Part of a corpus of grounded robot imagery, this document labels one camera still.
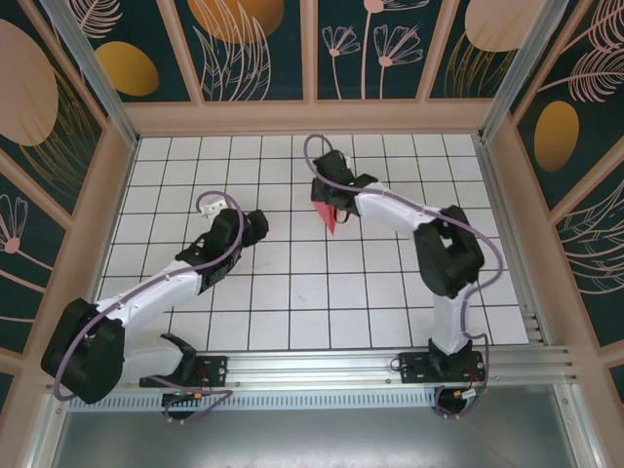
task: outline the cable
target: cable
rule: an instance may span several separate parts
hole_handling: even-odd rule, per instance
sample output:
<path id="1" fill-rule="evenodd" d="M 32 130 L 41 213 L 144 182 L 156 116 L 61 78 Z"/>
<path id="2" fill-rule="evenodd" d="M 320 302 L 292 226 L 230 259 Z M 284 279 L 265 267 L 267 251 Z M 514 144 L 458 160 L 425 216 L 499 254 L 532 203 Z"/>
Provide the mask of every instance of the cable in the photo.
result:
<path id="1" fill-rule="evenodd" d="M 320 138 L 321 141 L 325 142 L 328 147 L 330 148 L 330 151 L 333 150 L 333 146 L 332 143 L 330 142 L 330 140 L 323 135 L 319 135 L 319 134 L 315 134 L 315 135 L 310 135 L 308 138 L 305 139 L 305 141 L 303 142 L 303 157 L 305 159 L 305 163 L 308 165 L 308 168 L 310 169 L 310 171 L 312 171 L 312 174 L 314 174 L 314 177 L 316 177 L 318 180 L 320 180 L 322 183 L 329 185 L 333 188 L 337 188 L 340 190 L 344 190 L 347 192 L 353 192 L 353 193 L 369 193 L 371 195 L 380 195 L 382 197 L 387 197 L 390 198 L 392 200 L 395 200 L 399 203 L 403 203 L 404 205 L 406 205 L 407 207 L 410 207 L 414 210 L 417 210 L 425 215 L 429 215 L 432 217 L 435 217 L 437 219 L 440 219 L 444 222 L 447 222 L 449 224 L 453 224 L 457 227 L 460 227 L 472 234 L 474 234 L 476 237 L 478 237 L 479 239 L 481 239 L 482 241 L 484 241 L 484 243 L 494 252 L 494 255 L 496 256 L 496 261 L 498 263 L 498 269 L 496 270 L 495 275 L 490 278 L 489 280 L 485 281 L 481 286 L 477 286 L 473 289 L 471 289 L 470 291 L 468 291 L 468 293 L 466 294 L 466 296 L 464 297 L 463 302 L 461 303 L 461 330 L 464 333 L 464 335 L 466 337 L 468 337 L 469 339 L 473 339 L 473 340 L 477 340 L 477 339 L 483 339 L 485 341 L 486 344 L 486 356 L 485 356 L 485 368 L 486 368 L 486 375 L 484 378 L 484 386 L 488 384 L 488 376 L 489 376 L 489 341 L 488 341 L 488 334 L 487 333 L 481 333 L 481 334 L 477 334 L 477 335 L 472 335 L 468 332 L 467 328 L 466 328 L 466 315 L 467 315 L 467 311 L 468 311 L 468 305 L 469 305 L 469 299 L 470 297 L 478 292 L 481 289 L 487 288 L 488 286 L 492 285 L 493 283 L 495 283 L 496 281 L 498 281 L 498 279 L 502 276 L 503 273 L 503 257 L 501 255 L 501 253 L 498 251 L 498 248 L 496 247 L 496 245 L 490 240 L 488 239 L 488 237 L 483 234 L 482 232 L 478 231 L 477 229 L 475 229 L 474 227 L 472 227 L 469 224 L 466 224 L 464 222 L 458 221 L 457 219 L 453 219 L 452 217 L 448 217 L 445 216 L 443 214 L 440 214 L 438 212 L 433 212 L 431 210 L 428 210 L 426 207 L 422 206 L 422 205 L 418 205 L 417 203 L 413 202 L 412 200 L 408 200 L 406 198 L 403 198 L 402 196 L 390 192 L 388 190 L 378 190 L 378 189 L 374 189 L 374 188 L 357 188 L 357 187 L 351 187 L 348 185 L 342 185 L 340 183 L 336 183 L 333 180 L 329 180 L 328 178 L 322 176 L 321 174 L 319 174 L 319 172 L 316 170 L 316 168 L 314 167 L 314 164 L 312 163 L 312 158 L 309 155 L 308 152 L 308 146 L 310 144 L 310 140 L 312 140 L 313 138 Z M 442 385 L 440 387 L 438 387 L 436 389 L 436 393 L 435 393 L 435 397 L 434 397 L 434 411 L 439 414 L 442 417 L 448 417 L 448 416 L 454 416 L 455 418 L 459 418 L 458 414 L 453 414 L 450 411 L 442 408 L 439 405 L 439 400 L 440 400 L 440 394 L 442 393 L 442 391 L 445 389 L 445 386 Z M 472 410 L 474 410 L 475 408 L 475 404 L 477 402 L 475 401 L 469 409 L 466 409 L 462 412 L 462 415 L 466 415 L 468 413 L 470 413 Z"/>
<path id="2" fill-rule="evenodd" d="M 202 263 L 200 265 L 196 265 L 196 266 L 189 266 L 187 268 L 180 268 L 179 270 L 173 271 L 171 273 L 168 273 L 166 275 L 163 276 L 159 276 L 156 278 L 151 279 L 150 281 L 148 281 L 147 283 L 145 283 L 144 285 L 141 285 L 140 287 L 136 288 L 135 290 L 129 292 L 128 294 L 126 294 L 125 296 L 123 296 L 122 298 L 120 298 L 117 302 L 111 304 L 109 307 L 107 307 L 106 309 L 104 309 L 102 312 L 100 312 L 99 314 L 97 314 L 92 320 L 90 320 L 87 325 L 85 325 L 85 327 L 83 327 L 83 329 L 81 329 L 80 331 L 78 331 L 78 333 L 76 334 L 76 337 L 74 338 L 74 340 L 71 342 L 71 344 L 69 345 L 69 347 L 67 348 L 67 351 L 65 351 L 64 356 L 62 357 L 62 360 L 60 361 L 60 365 L 58 366 L 58 370 L 57 370 L 57 375 L 55 376 L 55 384 L 54 384 L 54 394 L 55 397 L 61 401 L 61 402 L 68 402 L 70 400 L 72 400 L 73 398 L 75 398 L 75 395 L 62 395 L 60 393 L 60 381 L 62 379 L 62 375 L 64 374 L 65 370 L 67 369 L 67 364 L 69 363 L 69 359 L 71 358 L 71 355 L 74 353 L 74 351 L 76 350 L 76 348 L 78 347 L 78 345 L 80 344 L 80 341 L 82 341 L 83 337 L 86 336 L 91 329 L 101 320 L 103 320 L 104 317 L 106 317 L 108 314 L 110 314 L 111 312 L 113 312 L 117 307 L 121 308 L 126 302 L 128 302 L 130 299 L 132 299 L 133 297 L 136 297 L 137 295 L 144 293 L 145 291 L 149 290 L 150 288 L 152 288 L 153 286 L 156 286 L 164 281 L 170 281 L 172 278 L 179 276 L 179 275 L 183 275 L 185 273 L 189 273 L 191 271 L 198 271 L 198 270 L 203 270 L 205 268 L 210 268 L 211 266 L 217 265 L 219 263 L 221 263 L 222 261 L 224 261 L 226 258 L 228 258 L 237 248 L 238 246 L 241 244 L 242 239 L 243 239 L 243 229 L 245 227 L 245 218 L 243 215 L 243 210 L 241 209 L 241 206 L 236 202 L 236 200 L 234 200 L 234 198 L 232 198 L 230 195 L 224 193 L 224 192 L 220 192 L 218 190 L 208 190 L 204 193 L 202 193 L 199 197 L 197 197 L 197 201 L 195 202 L 195 209 L 197 210 L 197 212 L 200 212 L 200 203 L 201 201 L 210 195 L 216 195 L 216 196 L 220 196 L 225 198 L 228 202 L 231 203 L 231 205 L 234 207 L 234 209 L 236 210 L 236 213 L 238 215 L 238 221 L 239 221 L 239 226 L 238 226 L 238 232 L 236 234 L 236 239 L 234 240 L 234 243 L 230 246 L 230 248 L 225 251 L 225 253 L 223 253 L 221 256 L 219 256 L 218 258 L 208 261 L 206 263 Z M 186 420 L 188 421 L 190 420 L 195 420 L 198 419 L 199 417 L 202 417 L 205 414 L 208 414 L 214 407 L 216 407 L 217 405 L 219 405 L 220 403 L 222 403 L 225 399 L 229 398 L 232 395 L 232 391 L 231 390 L 204 390 L 202 388 L 196 389 L 196 388 L 191 388 L 191 387 L 184 387 L 181 385 L 176 385 L 174 383 L 171 383 L 165 379 L 163 379 L 162 377 L 159 377 L 157 375 L 151 375 L 147 378 L 151 378 L 152 380 L 155 380 L 163 385 L 167 385 L 169 387 L 172 388 L 176 388 L 178 390 L 182 390 L 185 392 L 189 392 L 189 393 L 201 393 L 202 395 L 205 396 L 210 396 L 210 395 L 225 395 L 224 397 L 222 397 L 221 399 L 217 400 L 214 404 L 212 404 L 210 407 L 208 407 L 207 409 L 204 409 L 196 414 L 198 414 L 197 417 L 188 417 L 186 418 Z M 171 407 L 171 404 L 169 404 L 166 408 L 165 413 L 168 414 L 168 409 Z"/>

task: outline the floral wallpaper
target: floral wallpaper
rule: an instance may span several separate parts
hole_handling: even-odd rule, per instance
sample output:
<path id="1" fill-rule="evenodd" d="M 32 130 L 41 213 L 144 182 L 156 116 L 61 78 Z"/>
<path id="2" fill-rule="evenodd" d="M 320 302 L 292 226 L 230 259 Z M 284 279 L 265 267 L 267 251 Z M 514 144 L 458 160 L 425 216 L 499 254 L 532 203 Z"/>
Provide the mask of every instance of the floral wallpaper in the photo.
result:
<path id="1" fill-rule="evenodd" d="M 415 98 L 441 4 L 320 0 L 318 99 Z"/>

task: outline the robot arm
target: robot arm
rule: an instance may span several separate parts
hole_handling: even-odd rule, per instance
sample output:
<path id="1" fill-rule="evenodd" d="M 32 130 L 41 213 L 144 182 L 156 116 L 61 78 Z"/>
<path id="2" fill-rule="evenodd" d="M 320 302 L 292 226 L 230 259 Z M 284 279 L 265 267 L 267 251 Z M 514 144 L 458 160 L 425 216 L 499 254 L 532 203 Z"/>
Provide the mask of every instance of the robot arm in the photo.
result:
<path id="1" fill-rule="evenodd" d="M 376 189 L 383 195 L 341 190 L 315 178 L 312 182 L 313 202 L 374 219 L 413 239 L 420 275 L 434 295 L 435 322 L 429 342 L 430 361 L 440 373 L 445 373 L 453 366 L 458 354 L 470 352 L 471 342 L 461 327 L 461 305 L 484 265 L 477 239 L 463 229 L 387 197 L 385 194 L 390 190 L 371 175 L 353 176 L 339 151 L 329 152 L 316 159 L 314 164 L 319 174 L 331 181 Z M 425 208 L 429 213 L 440 213 L 468 223 L 458 207 Z"/>
<path id="2" fill-rule="evenodd" d="M 163 375 L 177 383 L 186 382 L 197 370 L 196 361 L 199 360 L 195 359 L 195 349 L 170 333 L 154 337 L 142 335 L 140 330 L 164 311 L 214 286 L 236 265 L 243 248 L 266 237 L 269 227 L 262 211 L 245 215 L 244 222 L 241 245 L 229 257 L 210 268 L 169 277 L 174 271 L 217 259 L 232 246 L 239 230 L 239 217 L 235 210 L 220 211 L 211 229 L 188 249 L 178 253 L 175 260 L 154 277 L 93 304 L 83 299 L 69 303 L 44 353 L 42 369 L 55 376 L 78 331 L 98 313 L 119 302 L 119 307 L 83 338 L 70 358 L 61 383 L 86 403 L 94 403 L 118 383 L 149 375 Z M 146 287 L 154 278 L 160 277 L 165 279 Z M 140 292 L 132 299 L 121 302 L 134 291 Z"/>

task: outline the enclosure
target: enclosure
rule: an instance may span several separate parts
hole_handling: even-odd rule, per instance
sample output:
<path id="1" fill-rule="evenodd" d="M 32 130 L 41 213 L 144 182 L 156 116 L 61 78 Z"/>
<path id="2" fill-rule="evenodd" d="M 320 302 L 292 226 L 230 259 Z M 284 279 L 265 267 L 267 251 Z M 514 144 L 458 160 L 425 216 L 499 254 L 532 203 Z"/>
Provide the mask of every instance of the enclosure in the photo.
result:
<path id="1" fill-rule="evenodd" d="M 3 2 L 6 466 L 623 466 L 623 43 L 622 0 Z M 472 415 L 393 370 L 426 349 L 432 294 L 411 237 L 314 211 L 313 134 L 503 253 L 471 298 Z M 189 432 L 135 383 L 57 402 L 40 361 L 64 307 L 161 271 L 206 231 L 206 190 L 269 234 L 146 330 L 226 356 L 229 403 Z"/>

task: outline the leaf illustration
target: leaf illustration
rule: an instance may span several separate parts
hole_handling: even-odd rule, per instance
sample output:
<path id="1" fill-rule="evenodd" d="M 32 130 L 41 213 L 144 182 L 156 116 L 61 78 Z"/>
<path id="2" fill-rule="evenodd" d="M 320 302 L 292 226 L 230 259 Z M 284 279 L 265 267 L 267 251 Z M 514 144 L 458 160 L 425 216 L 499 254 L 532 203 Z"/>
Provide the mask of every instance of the leaf illustration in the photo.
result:
<path id="1" fill-rule="evenodd" d="M 103 39 L 123 13 L 119 0 L 67 0 L 80 29 L 87 37 Z"/>

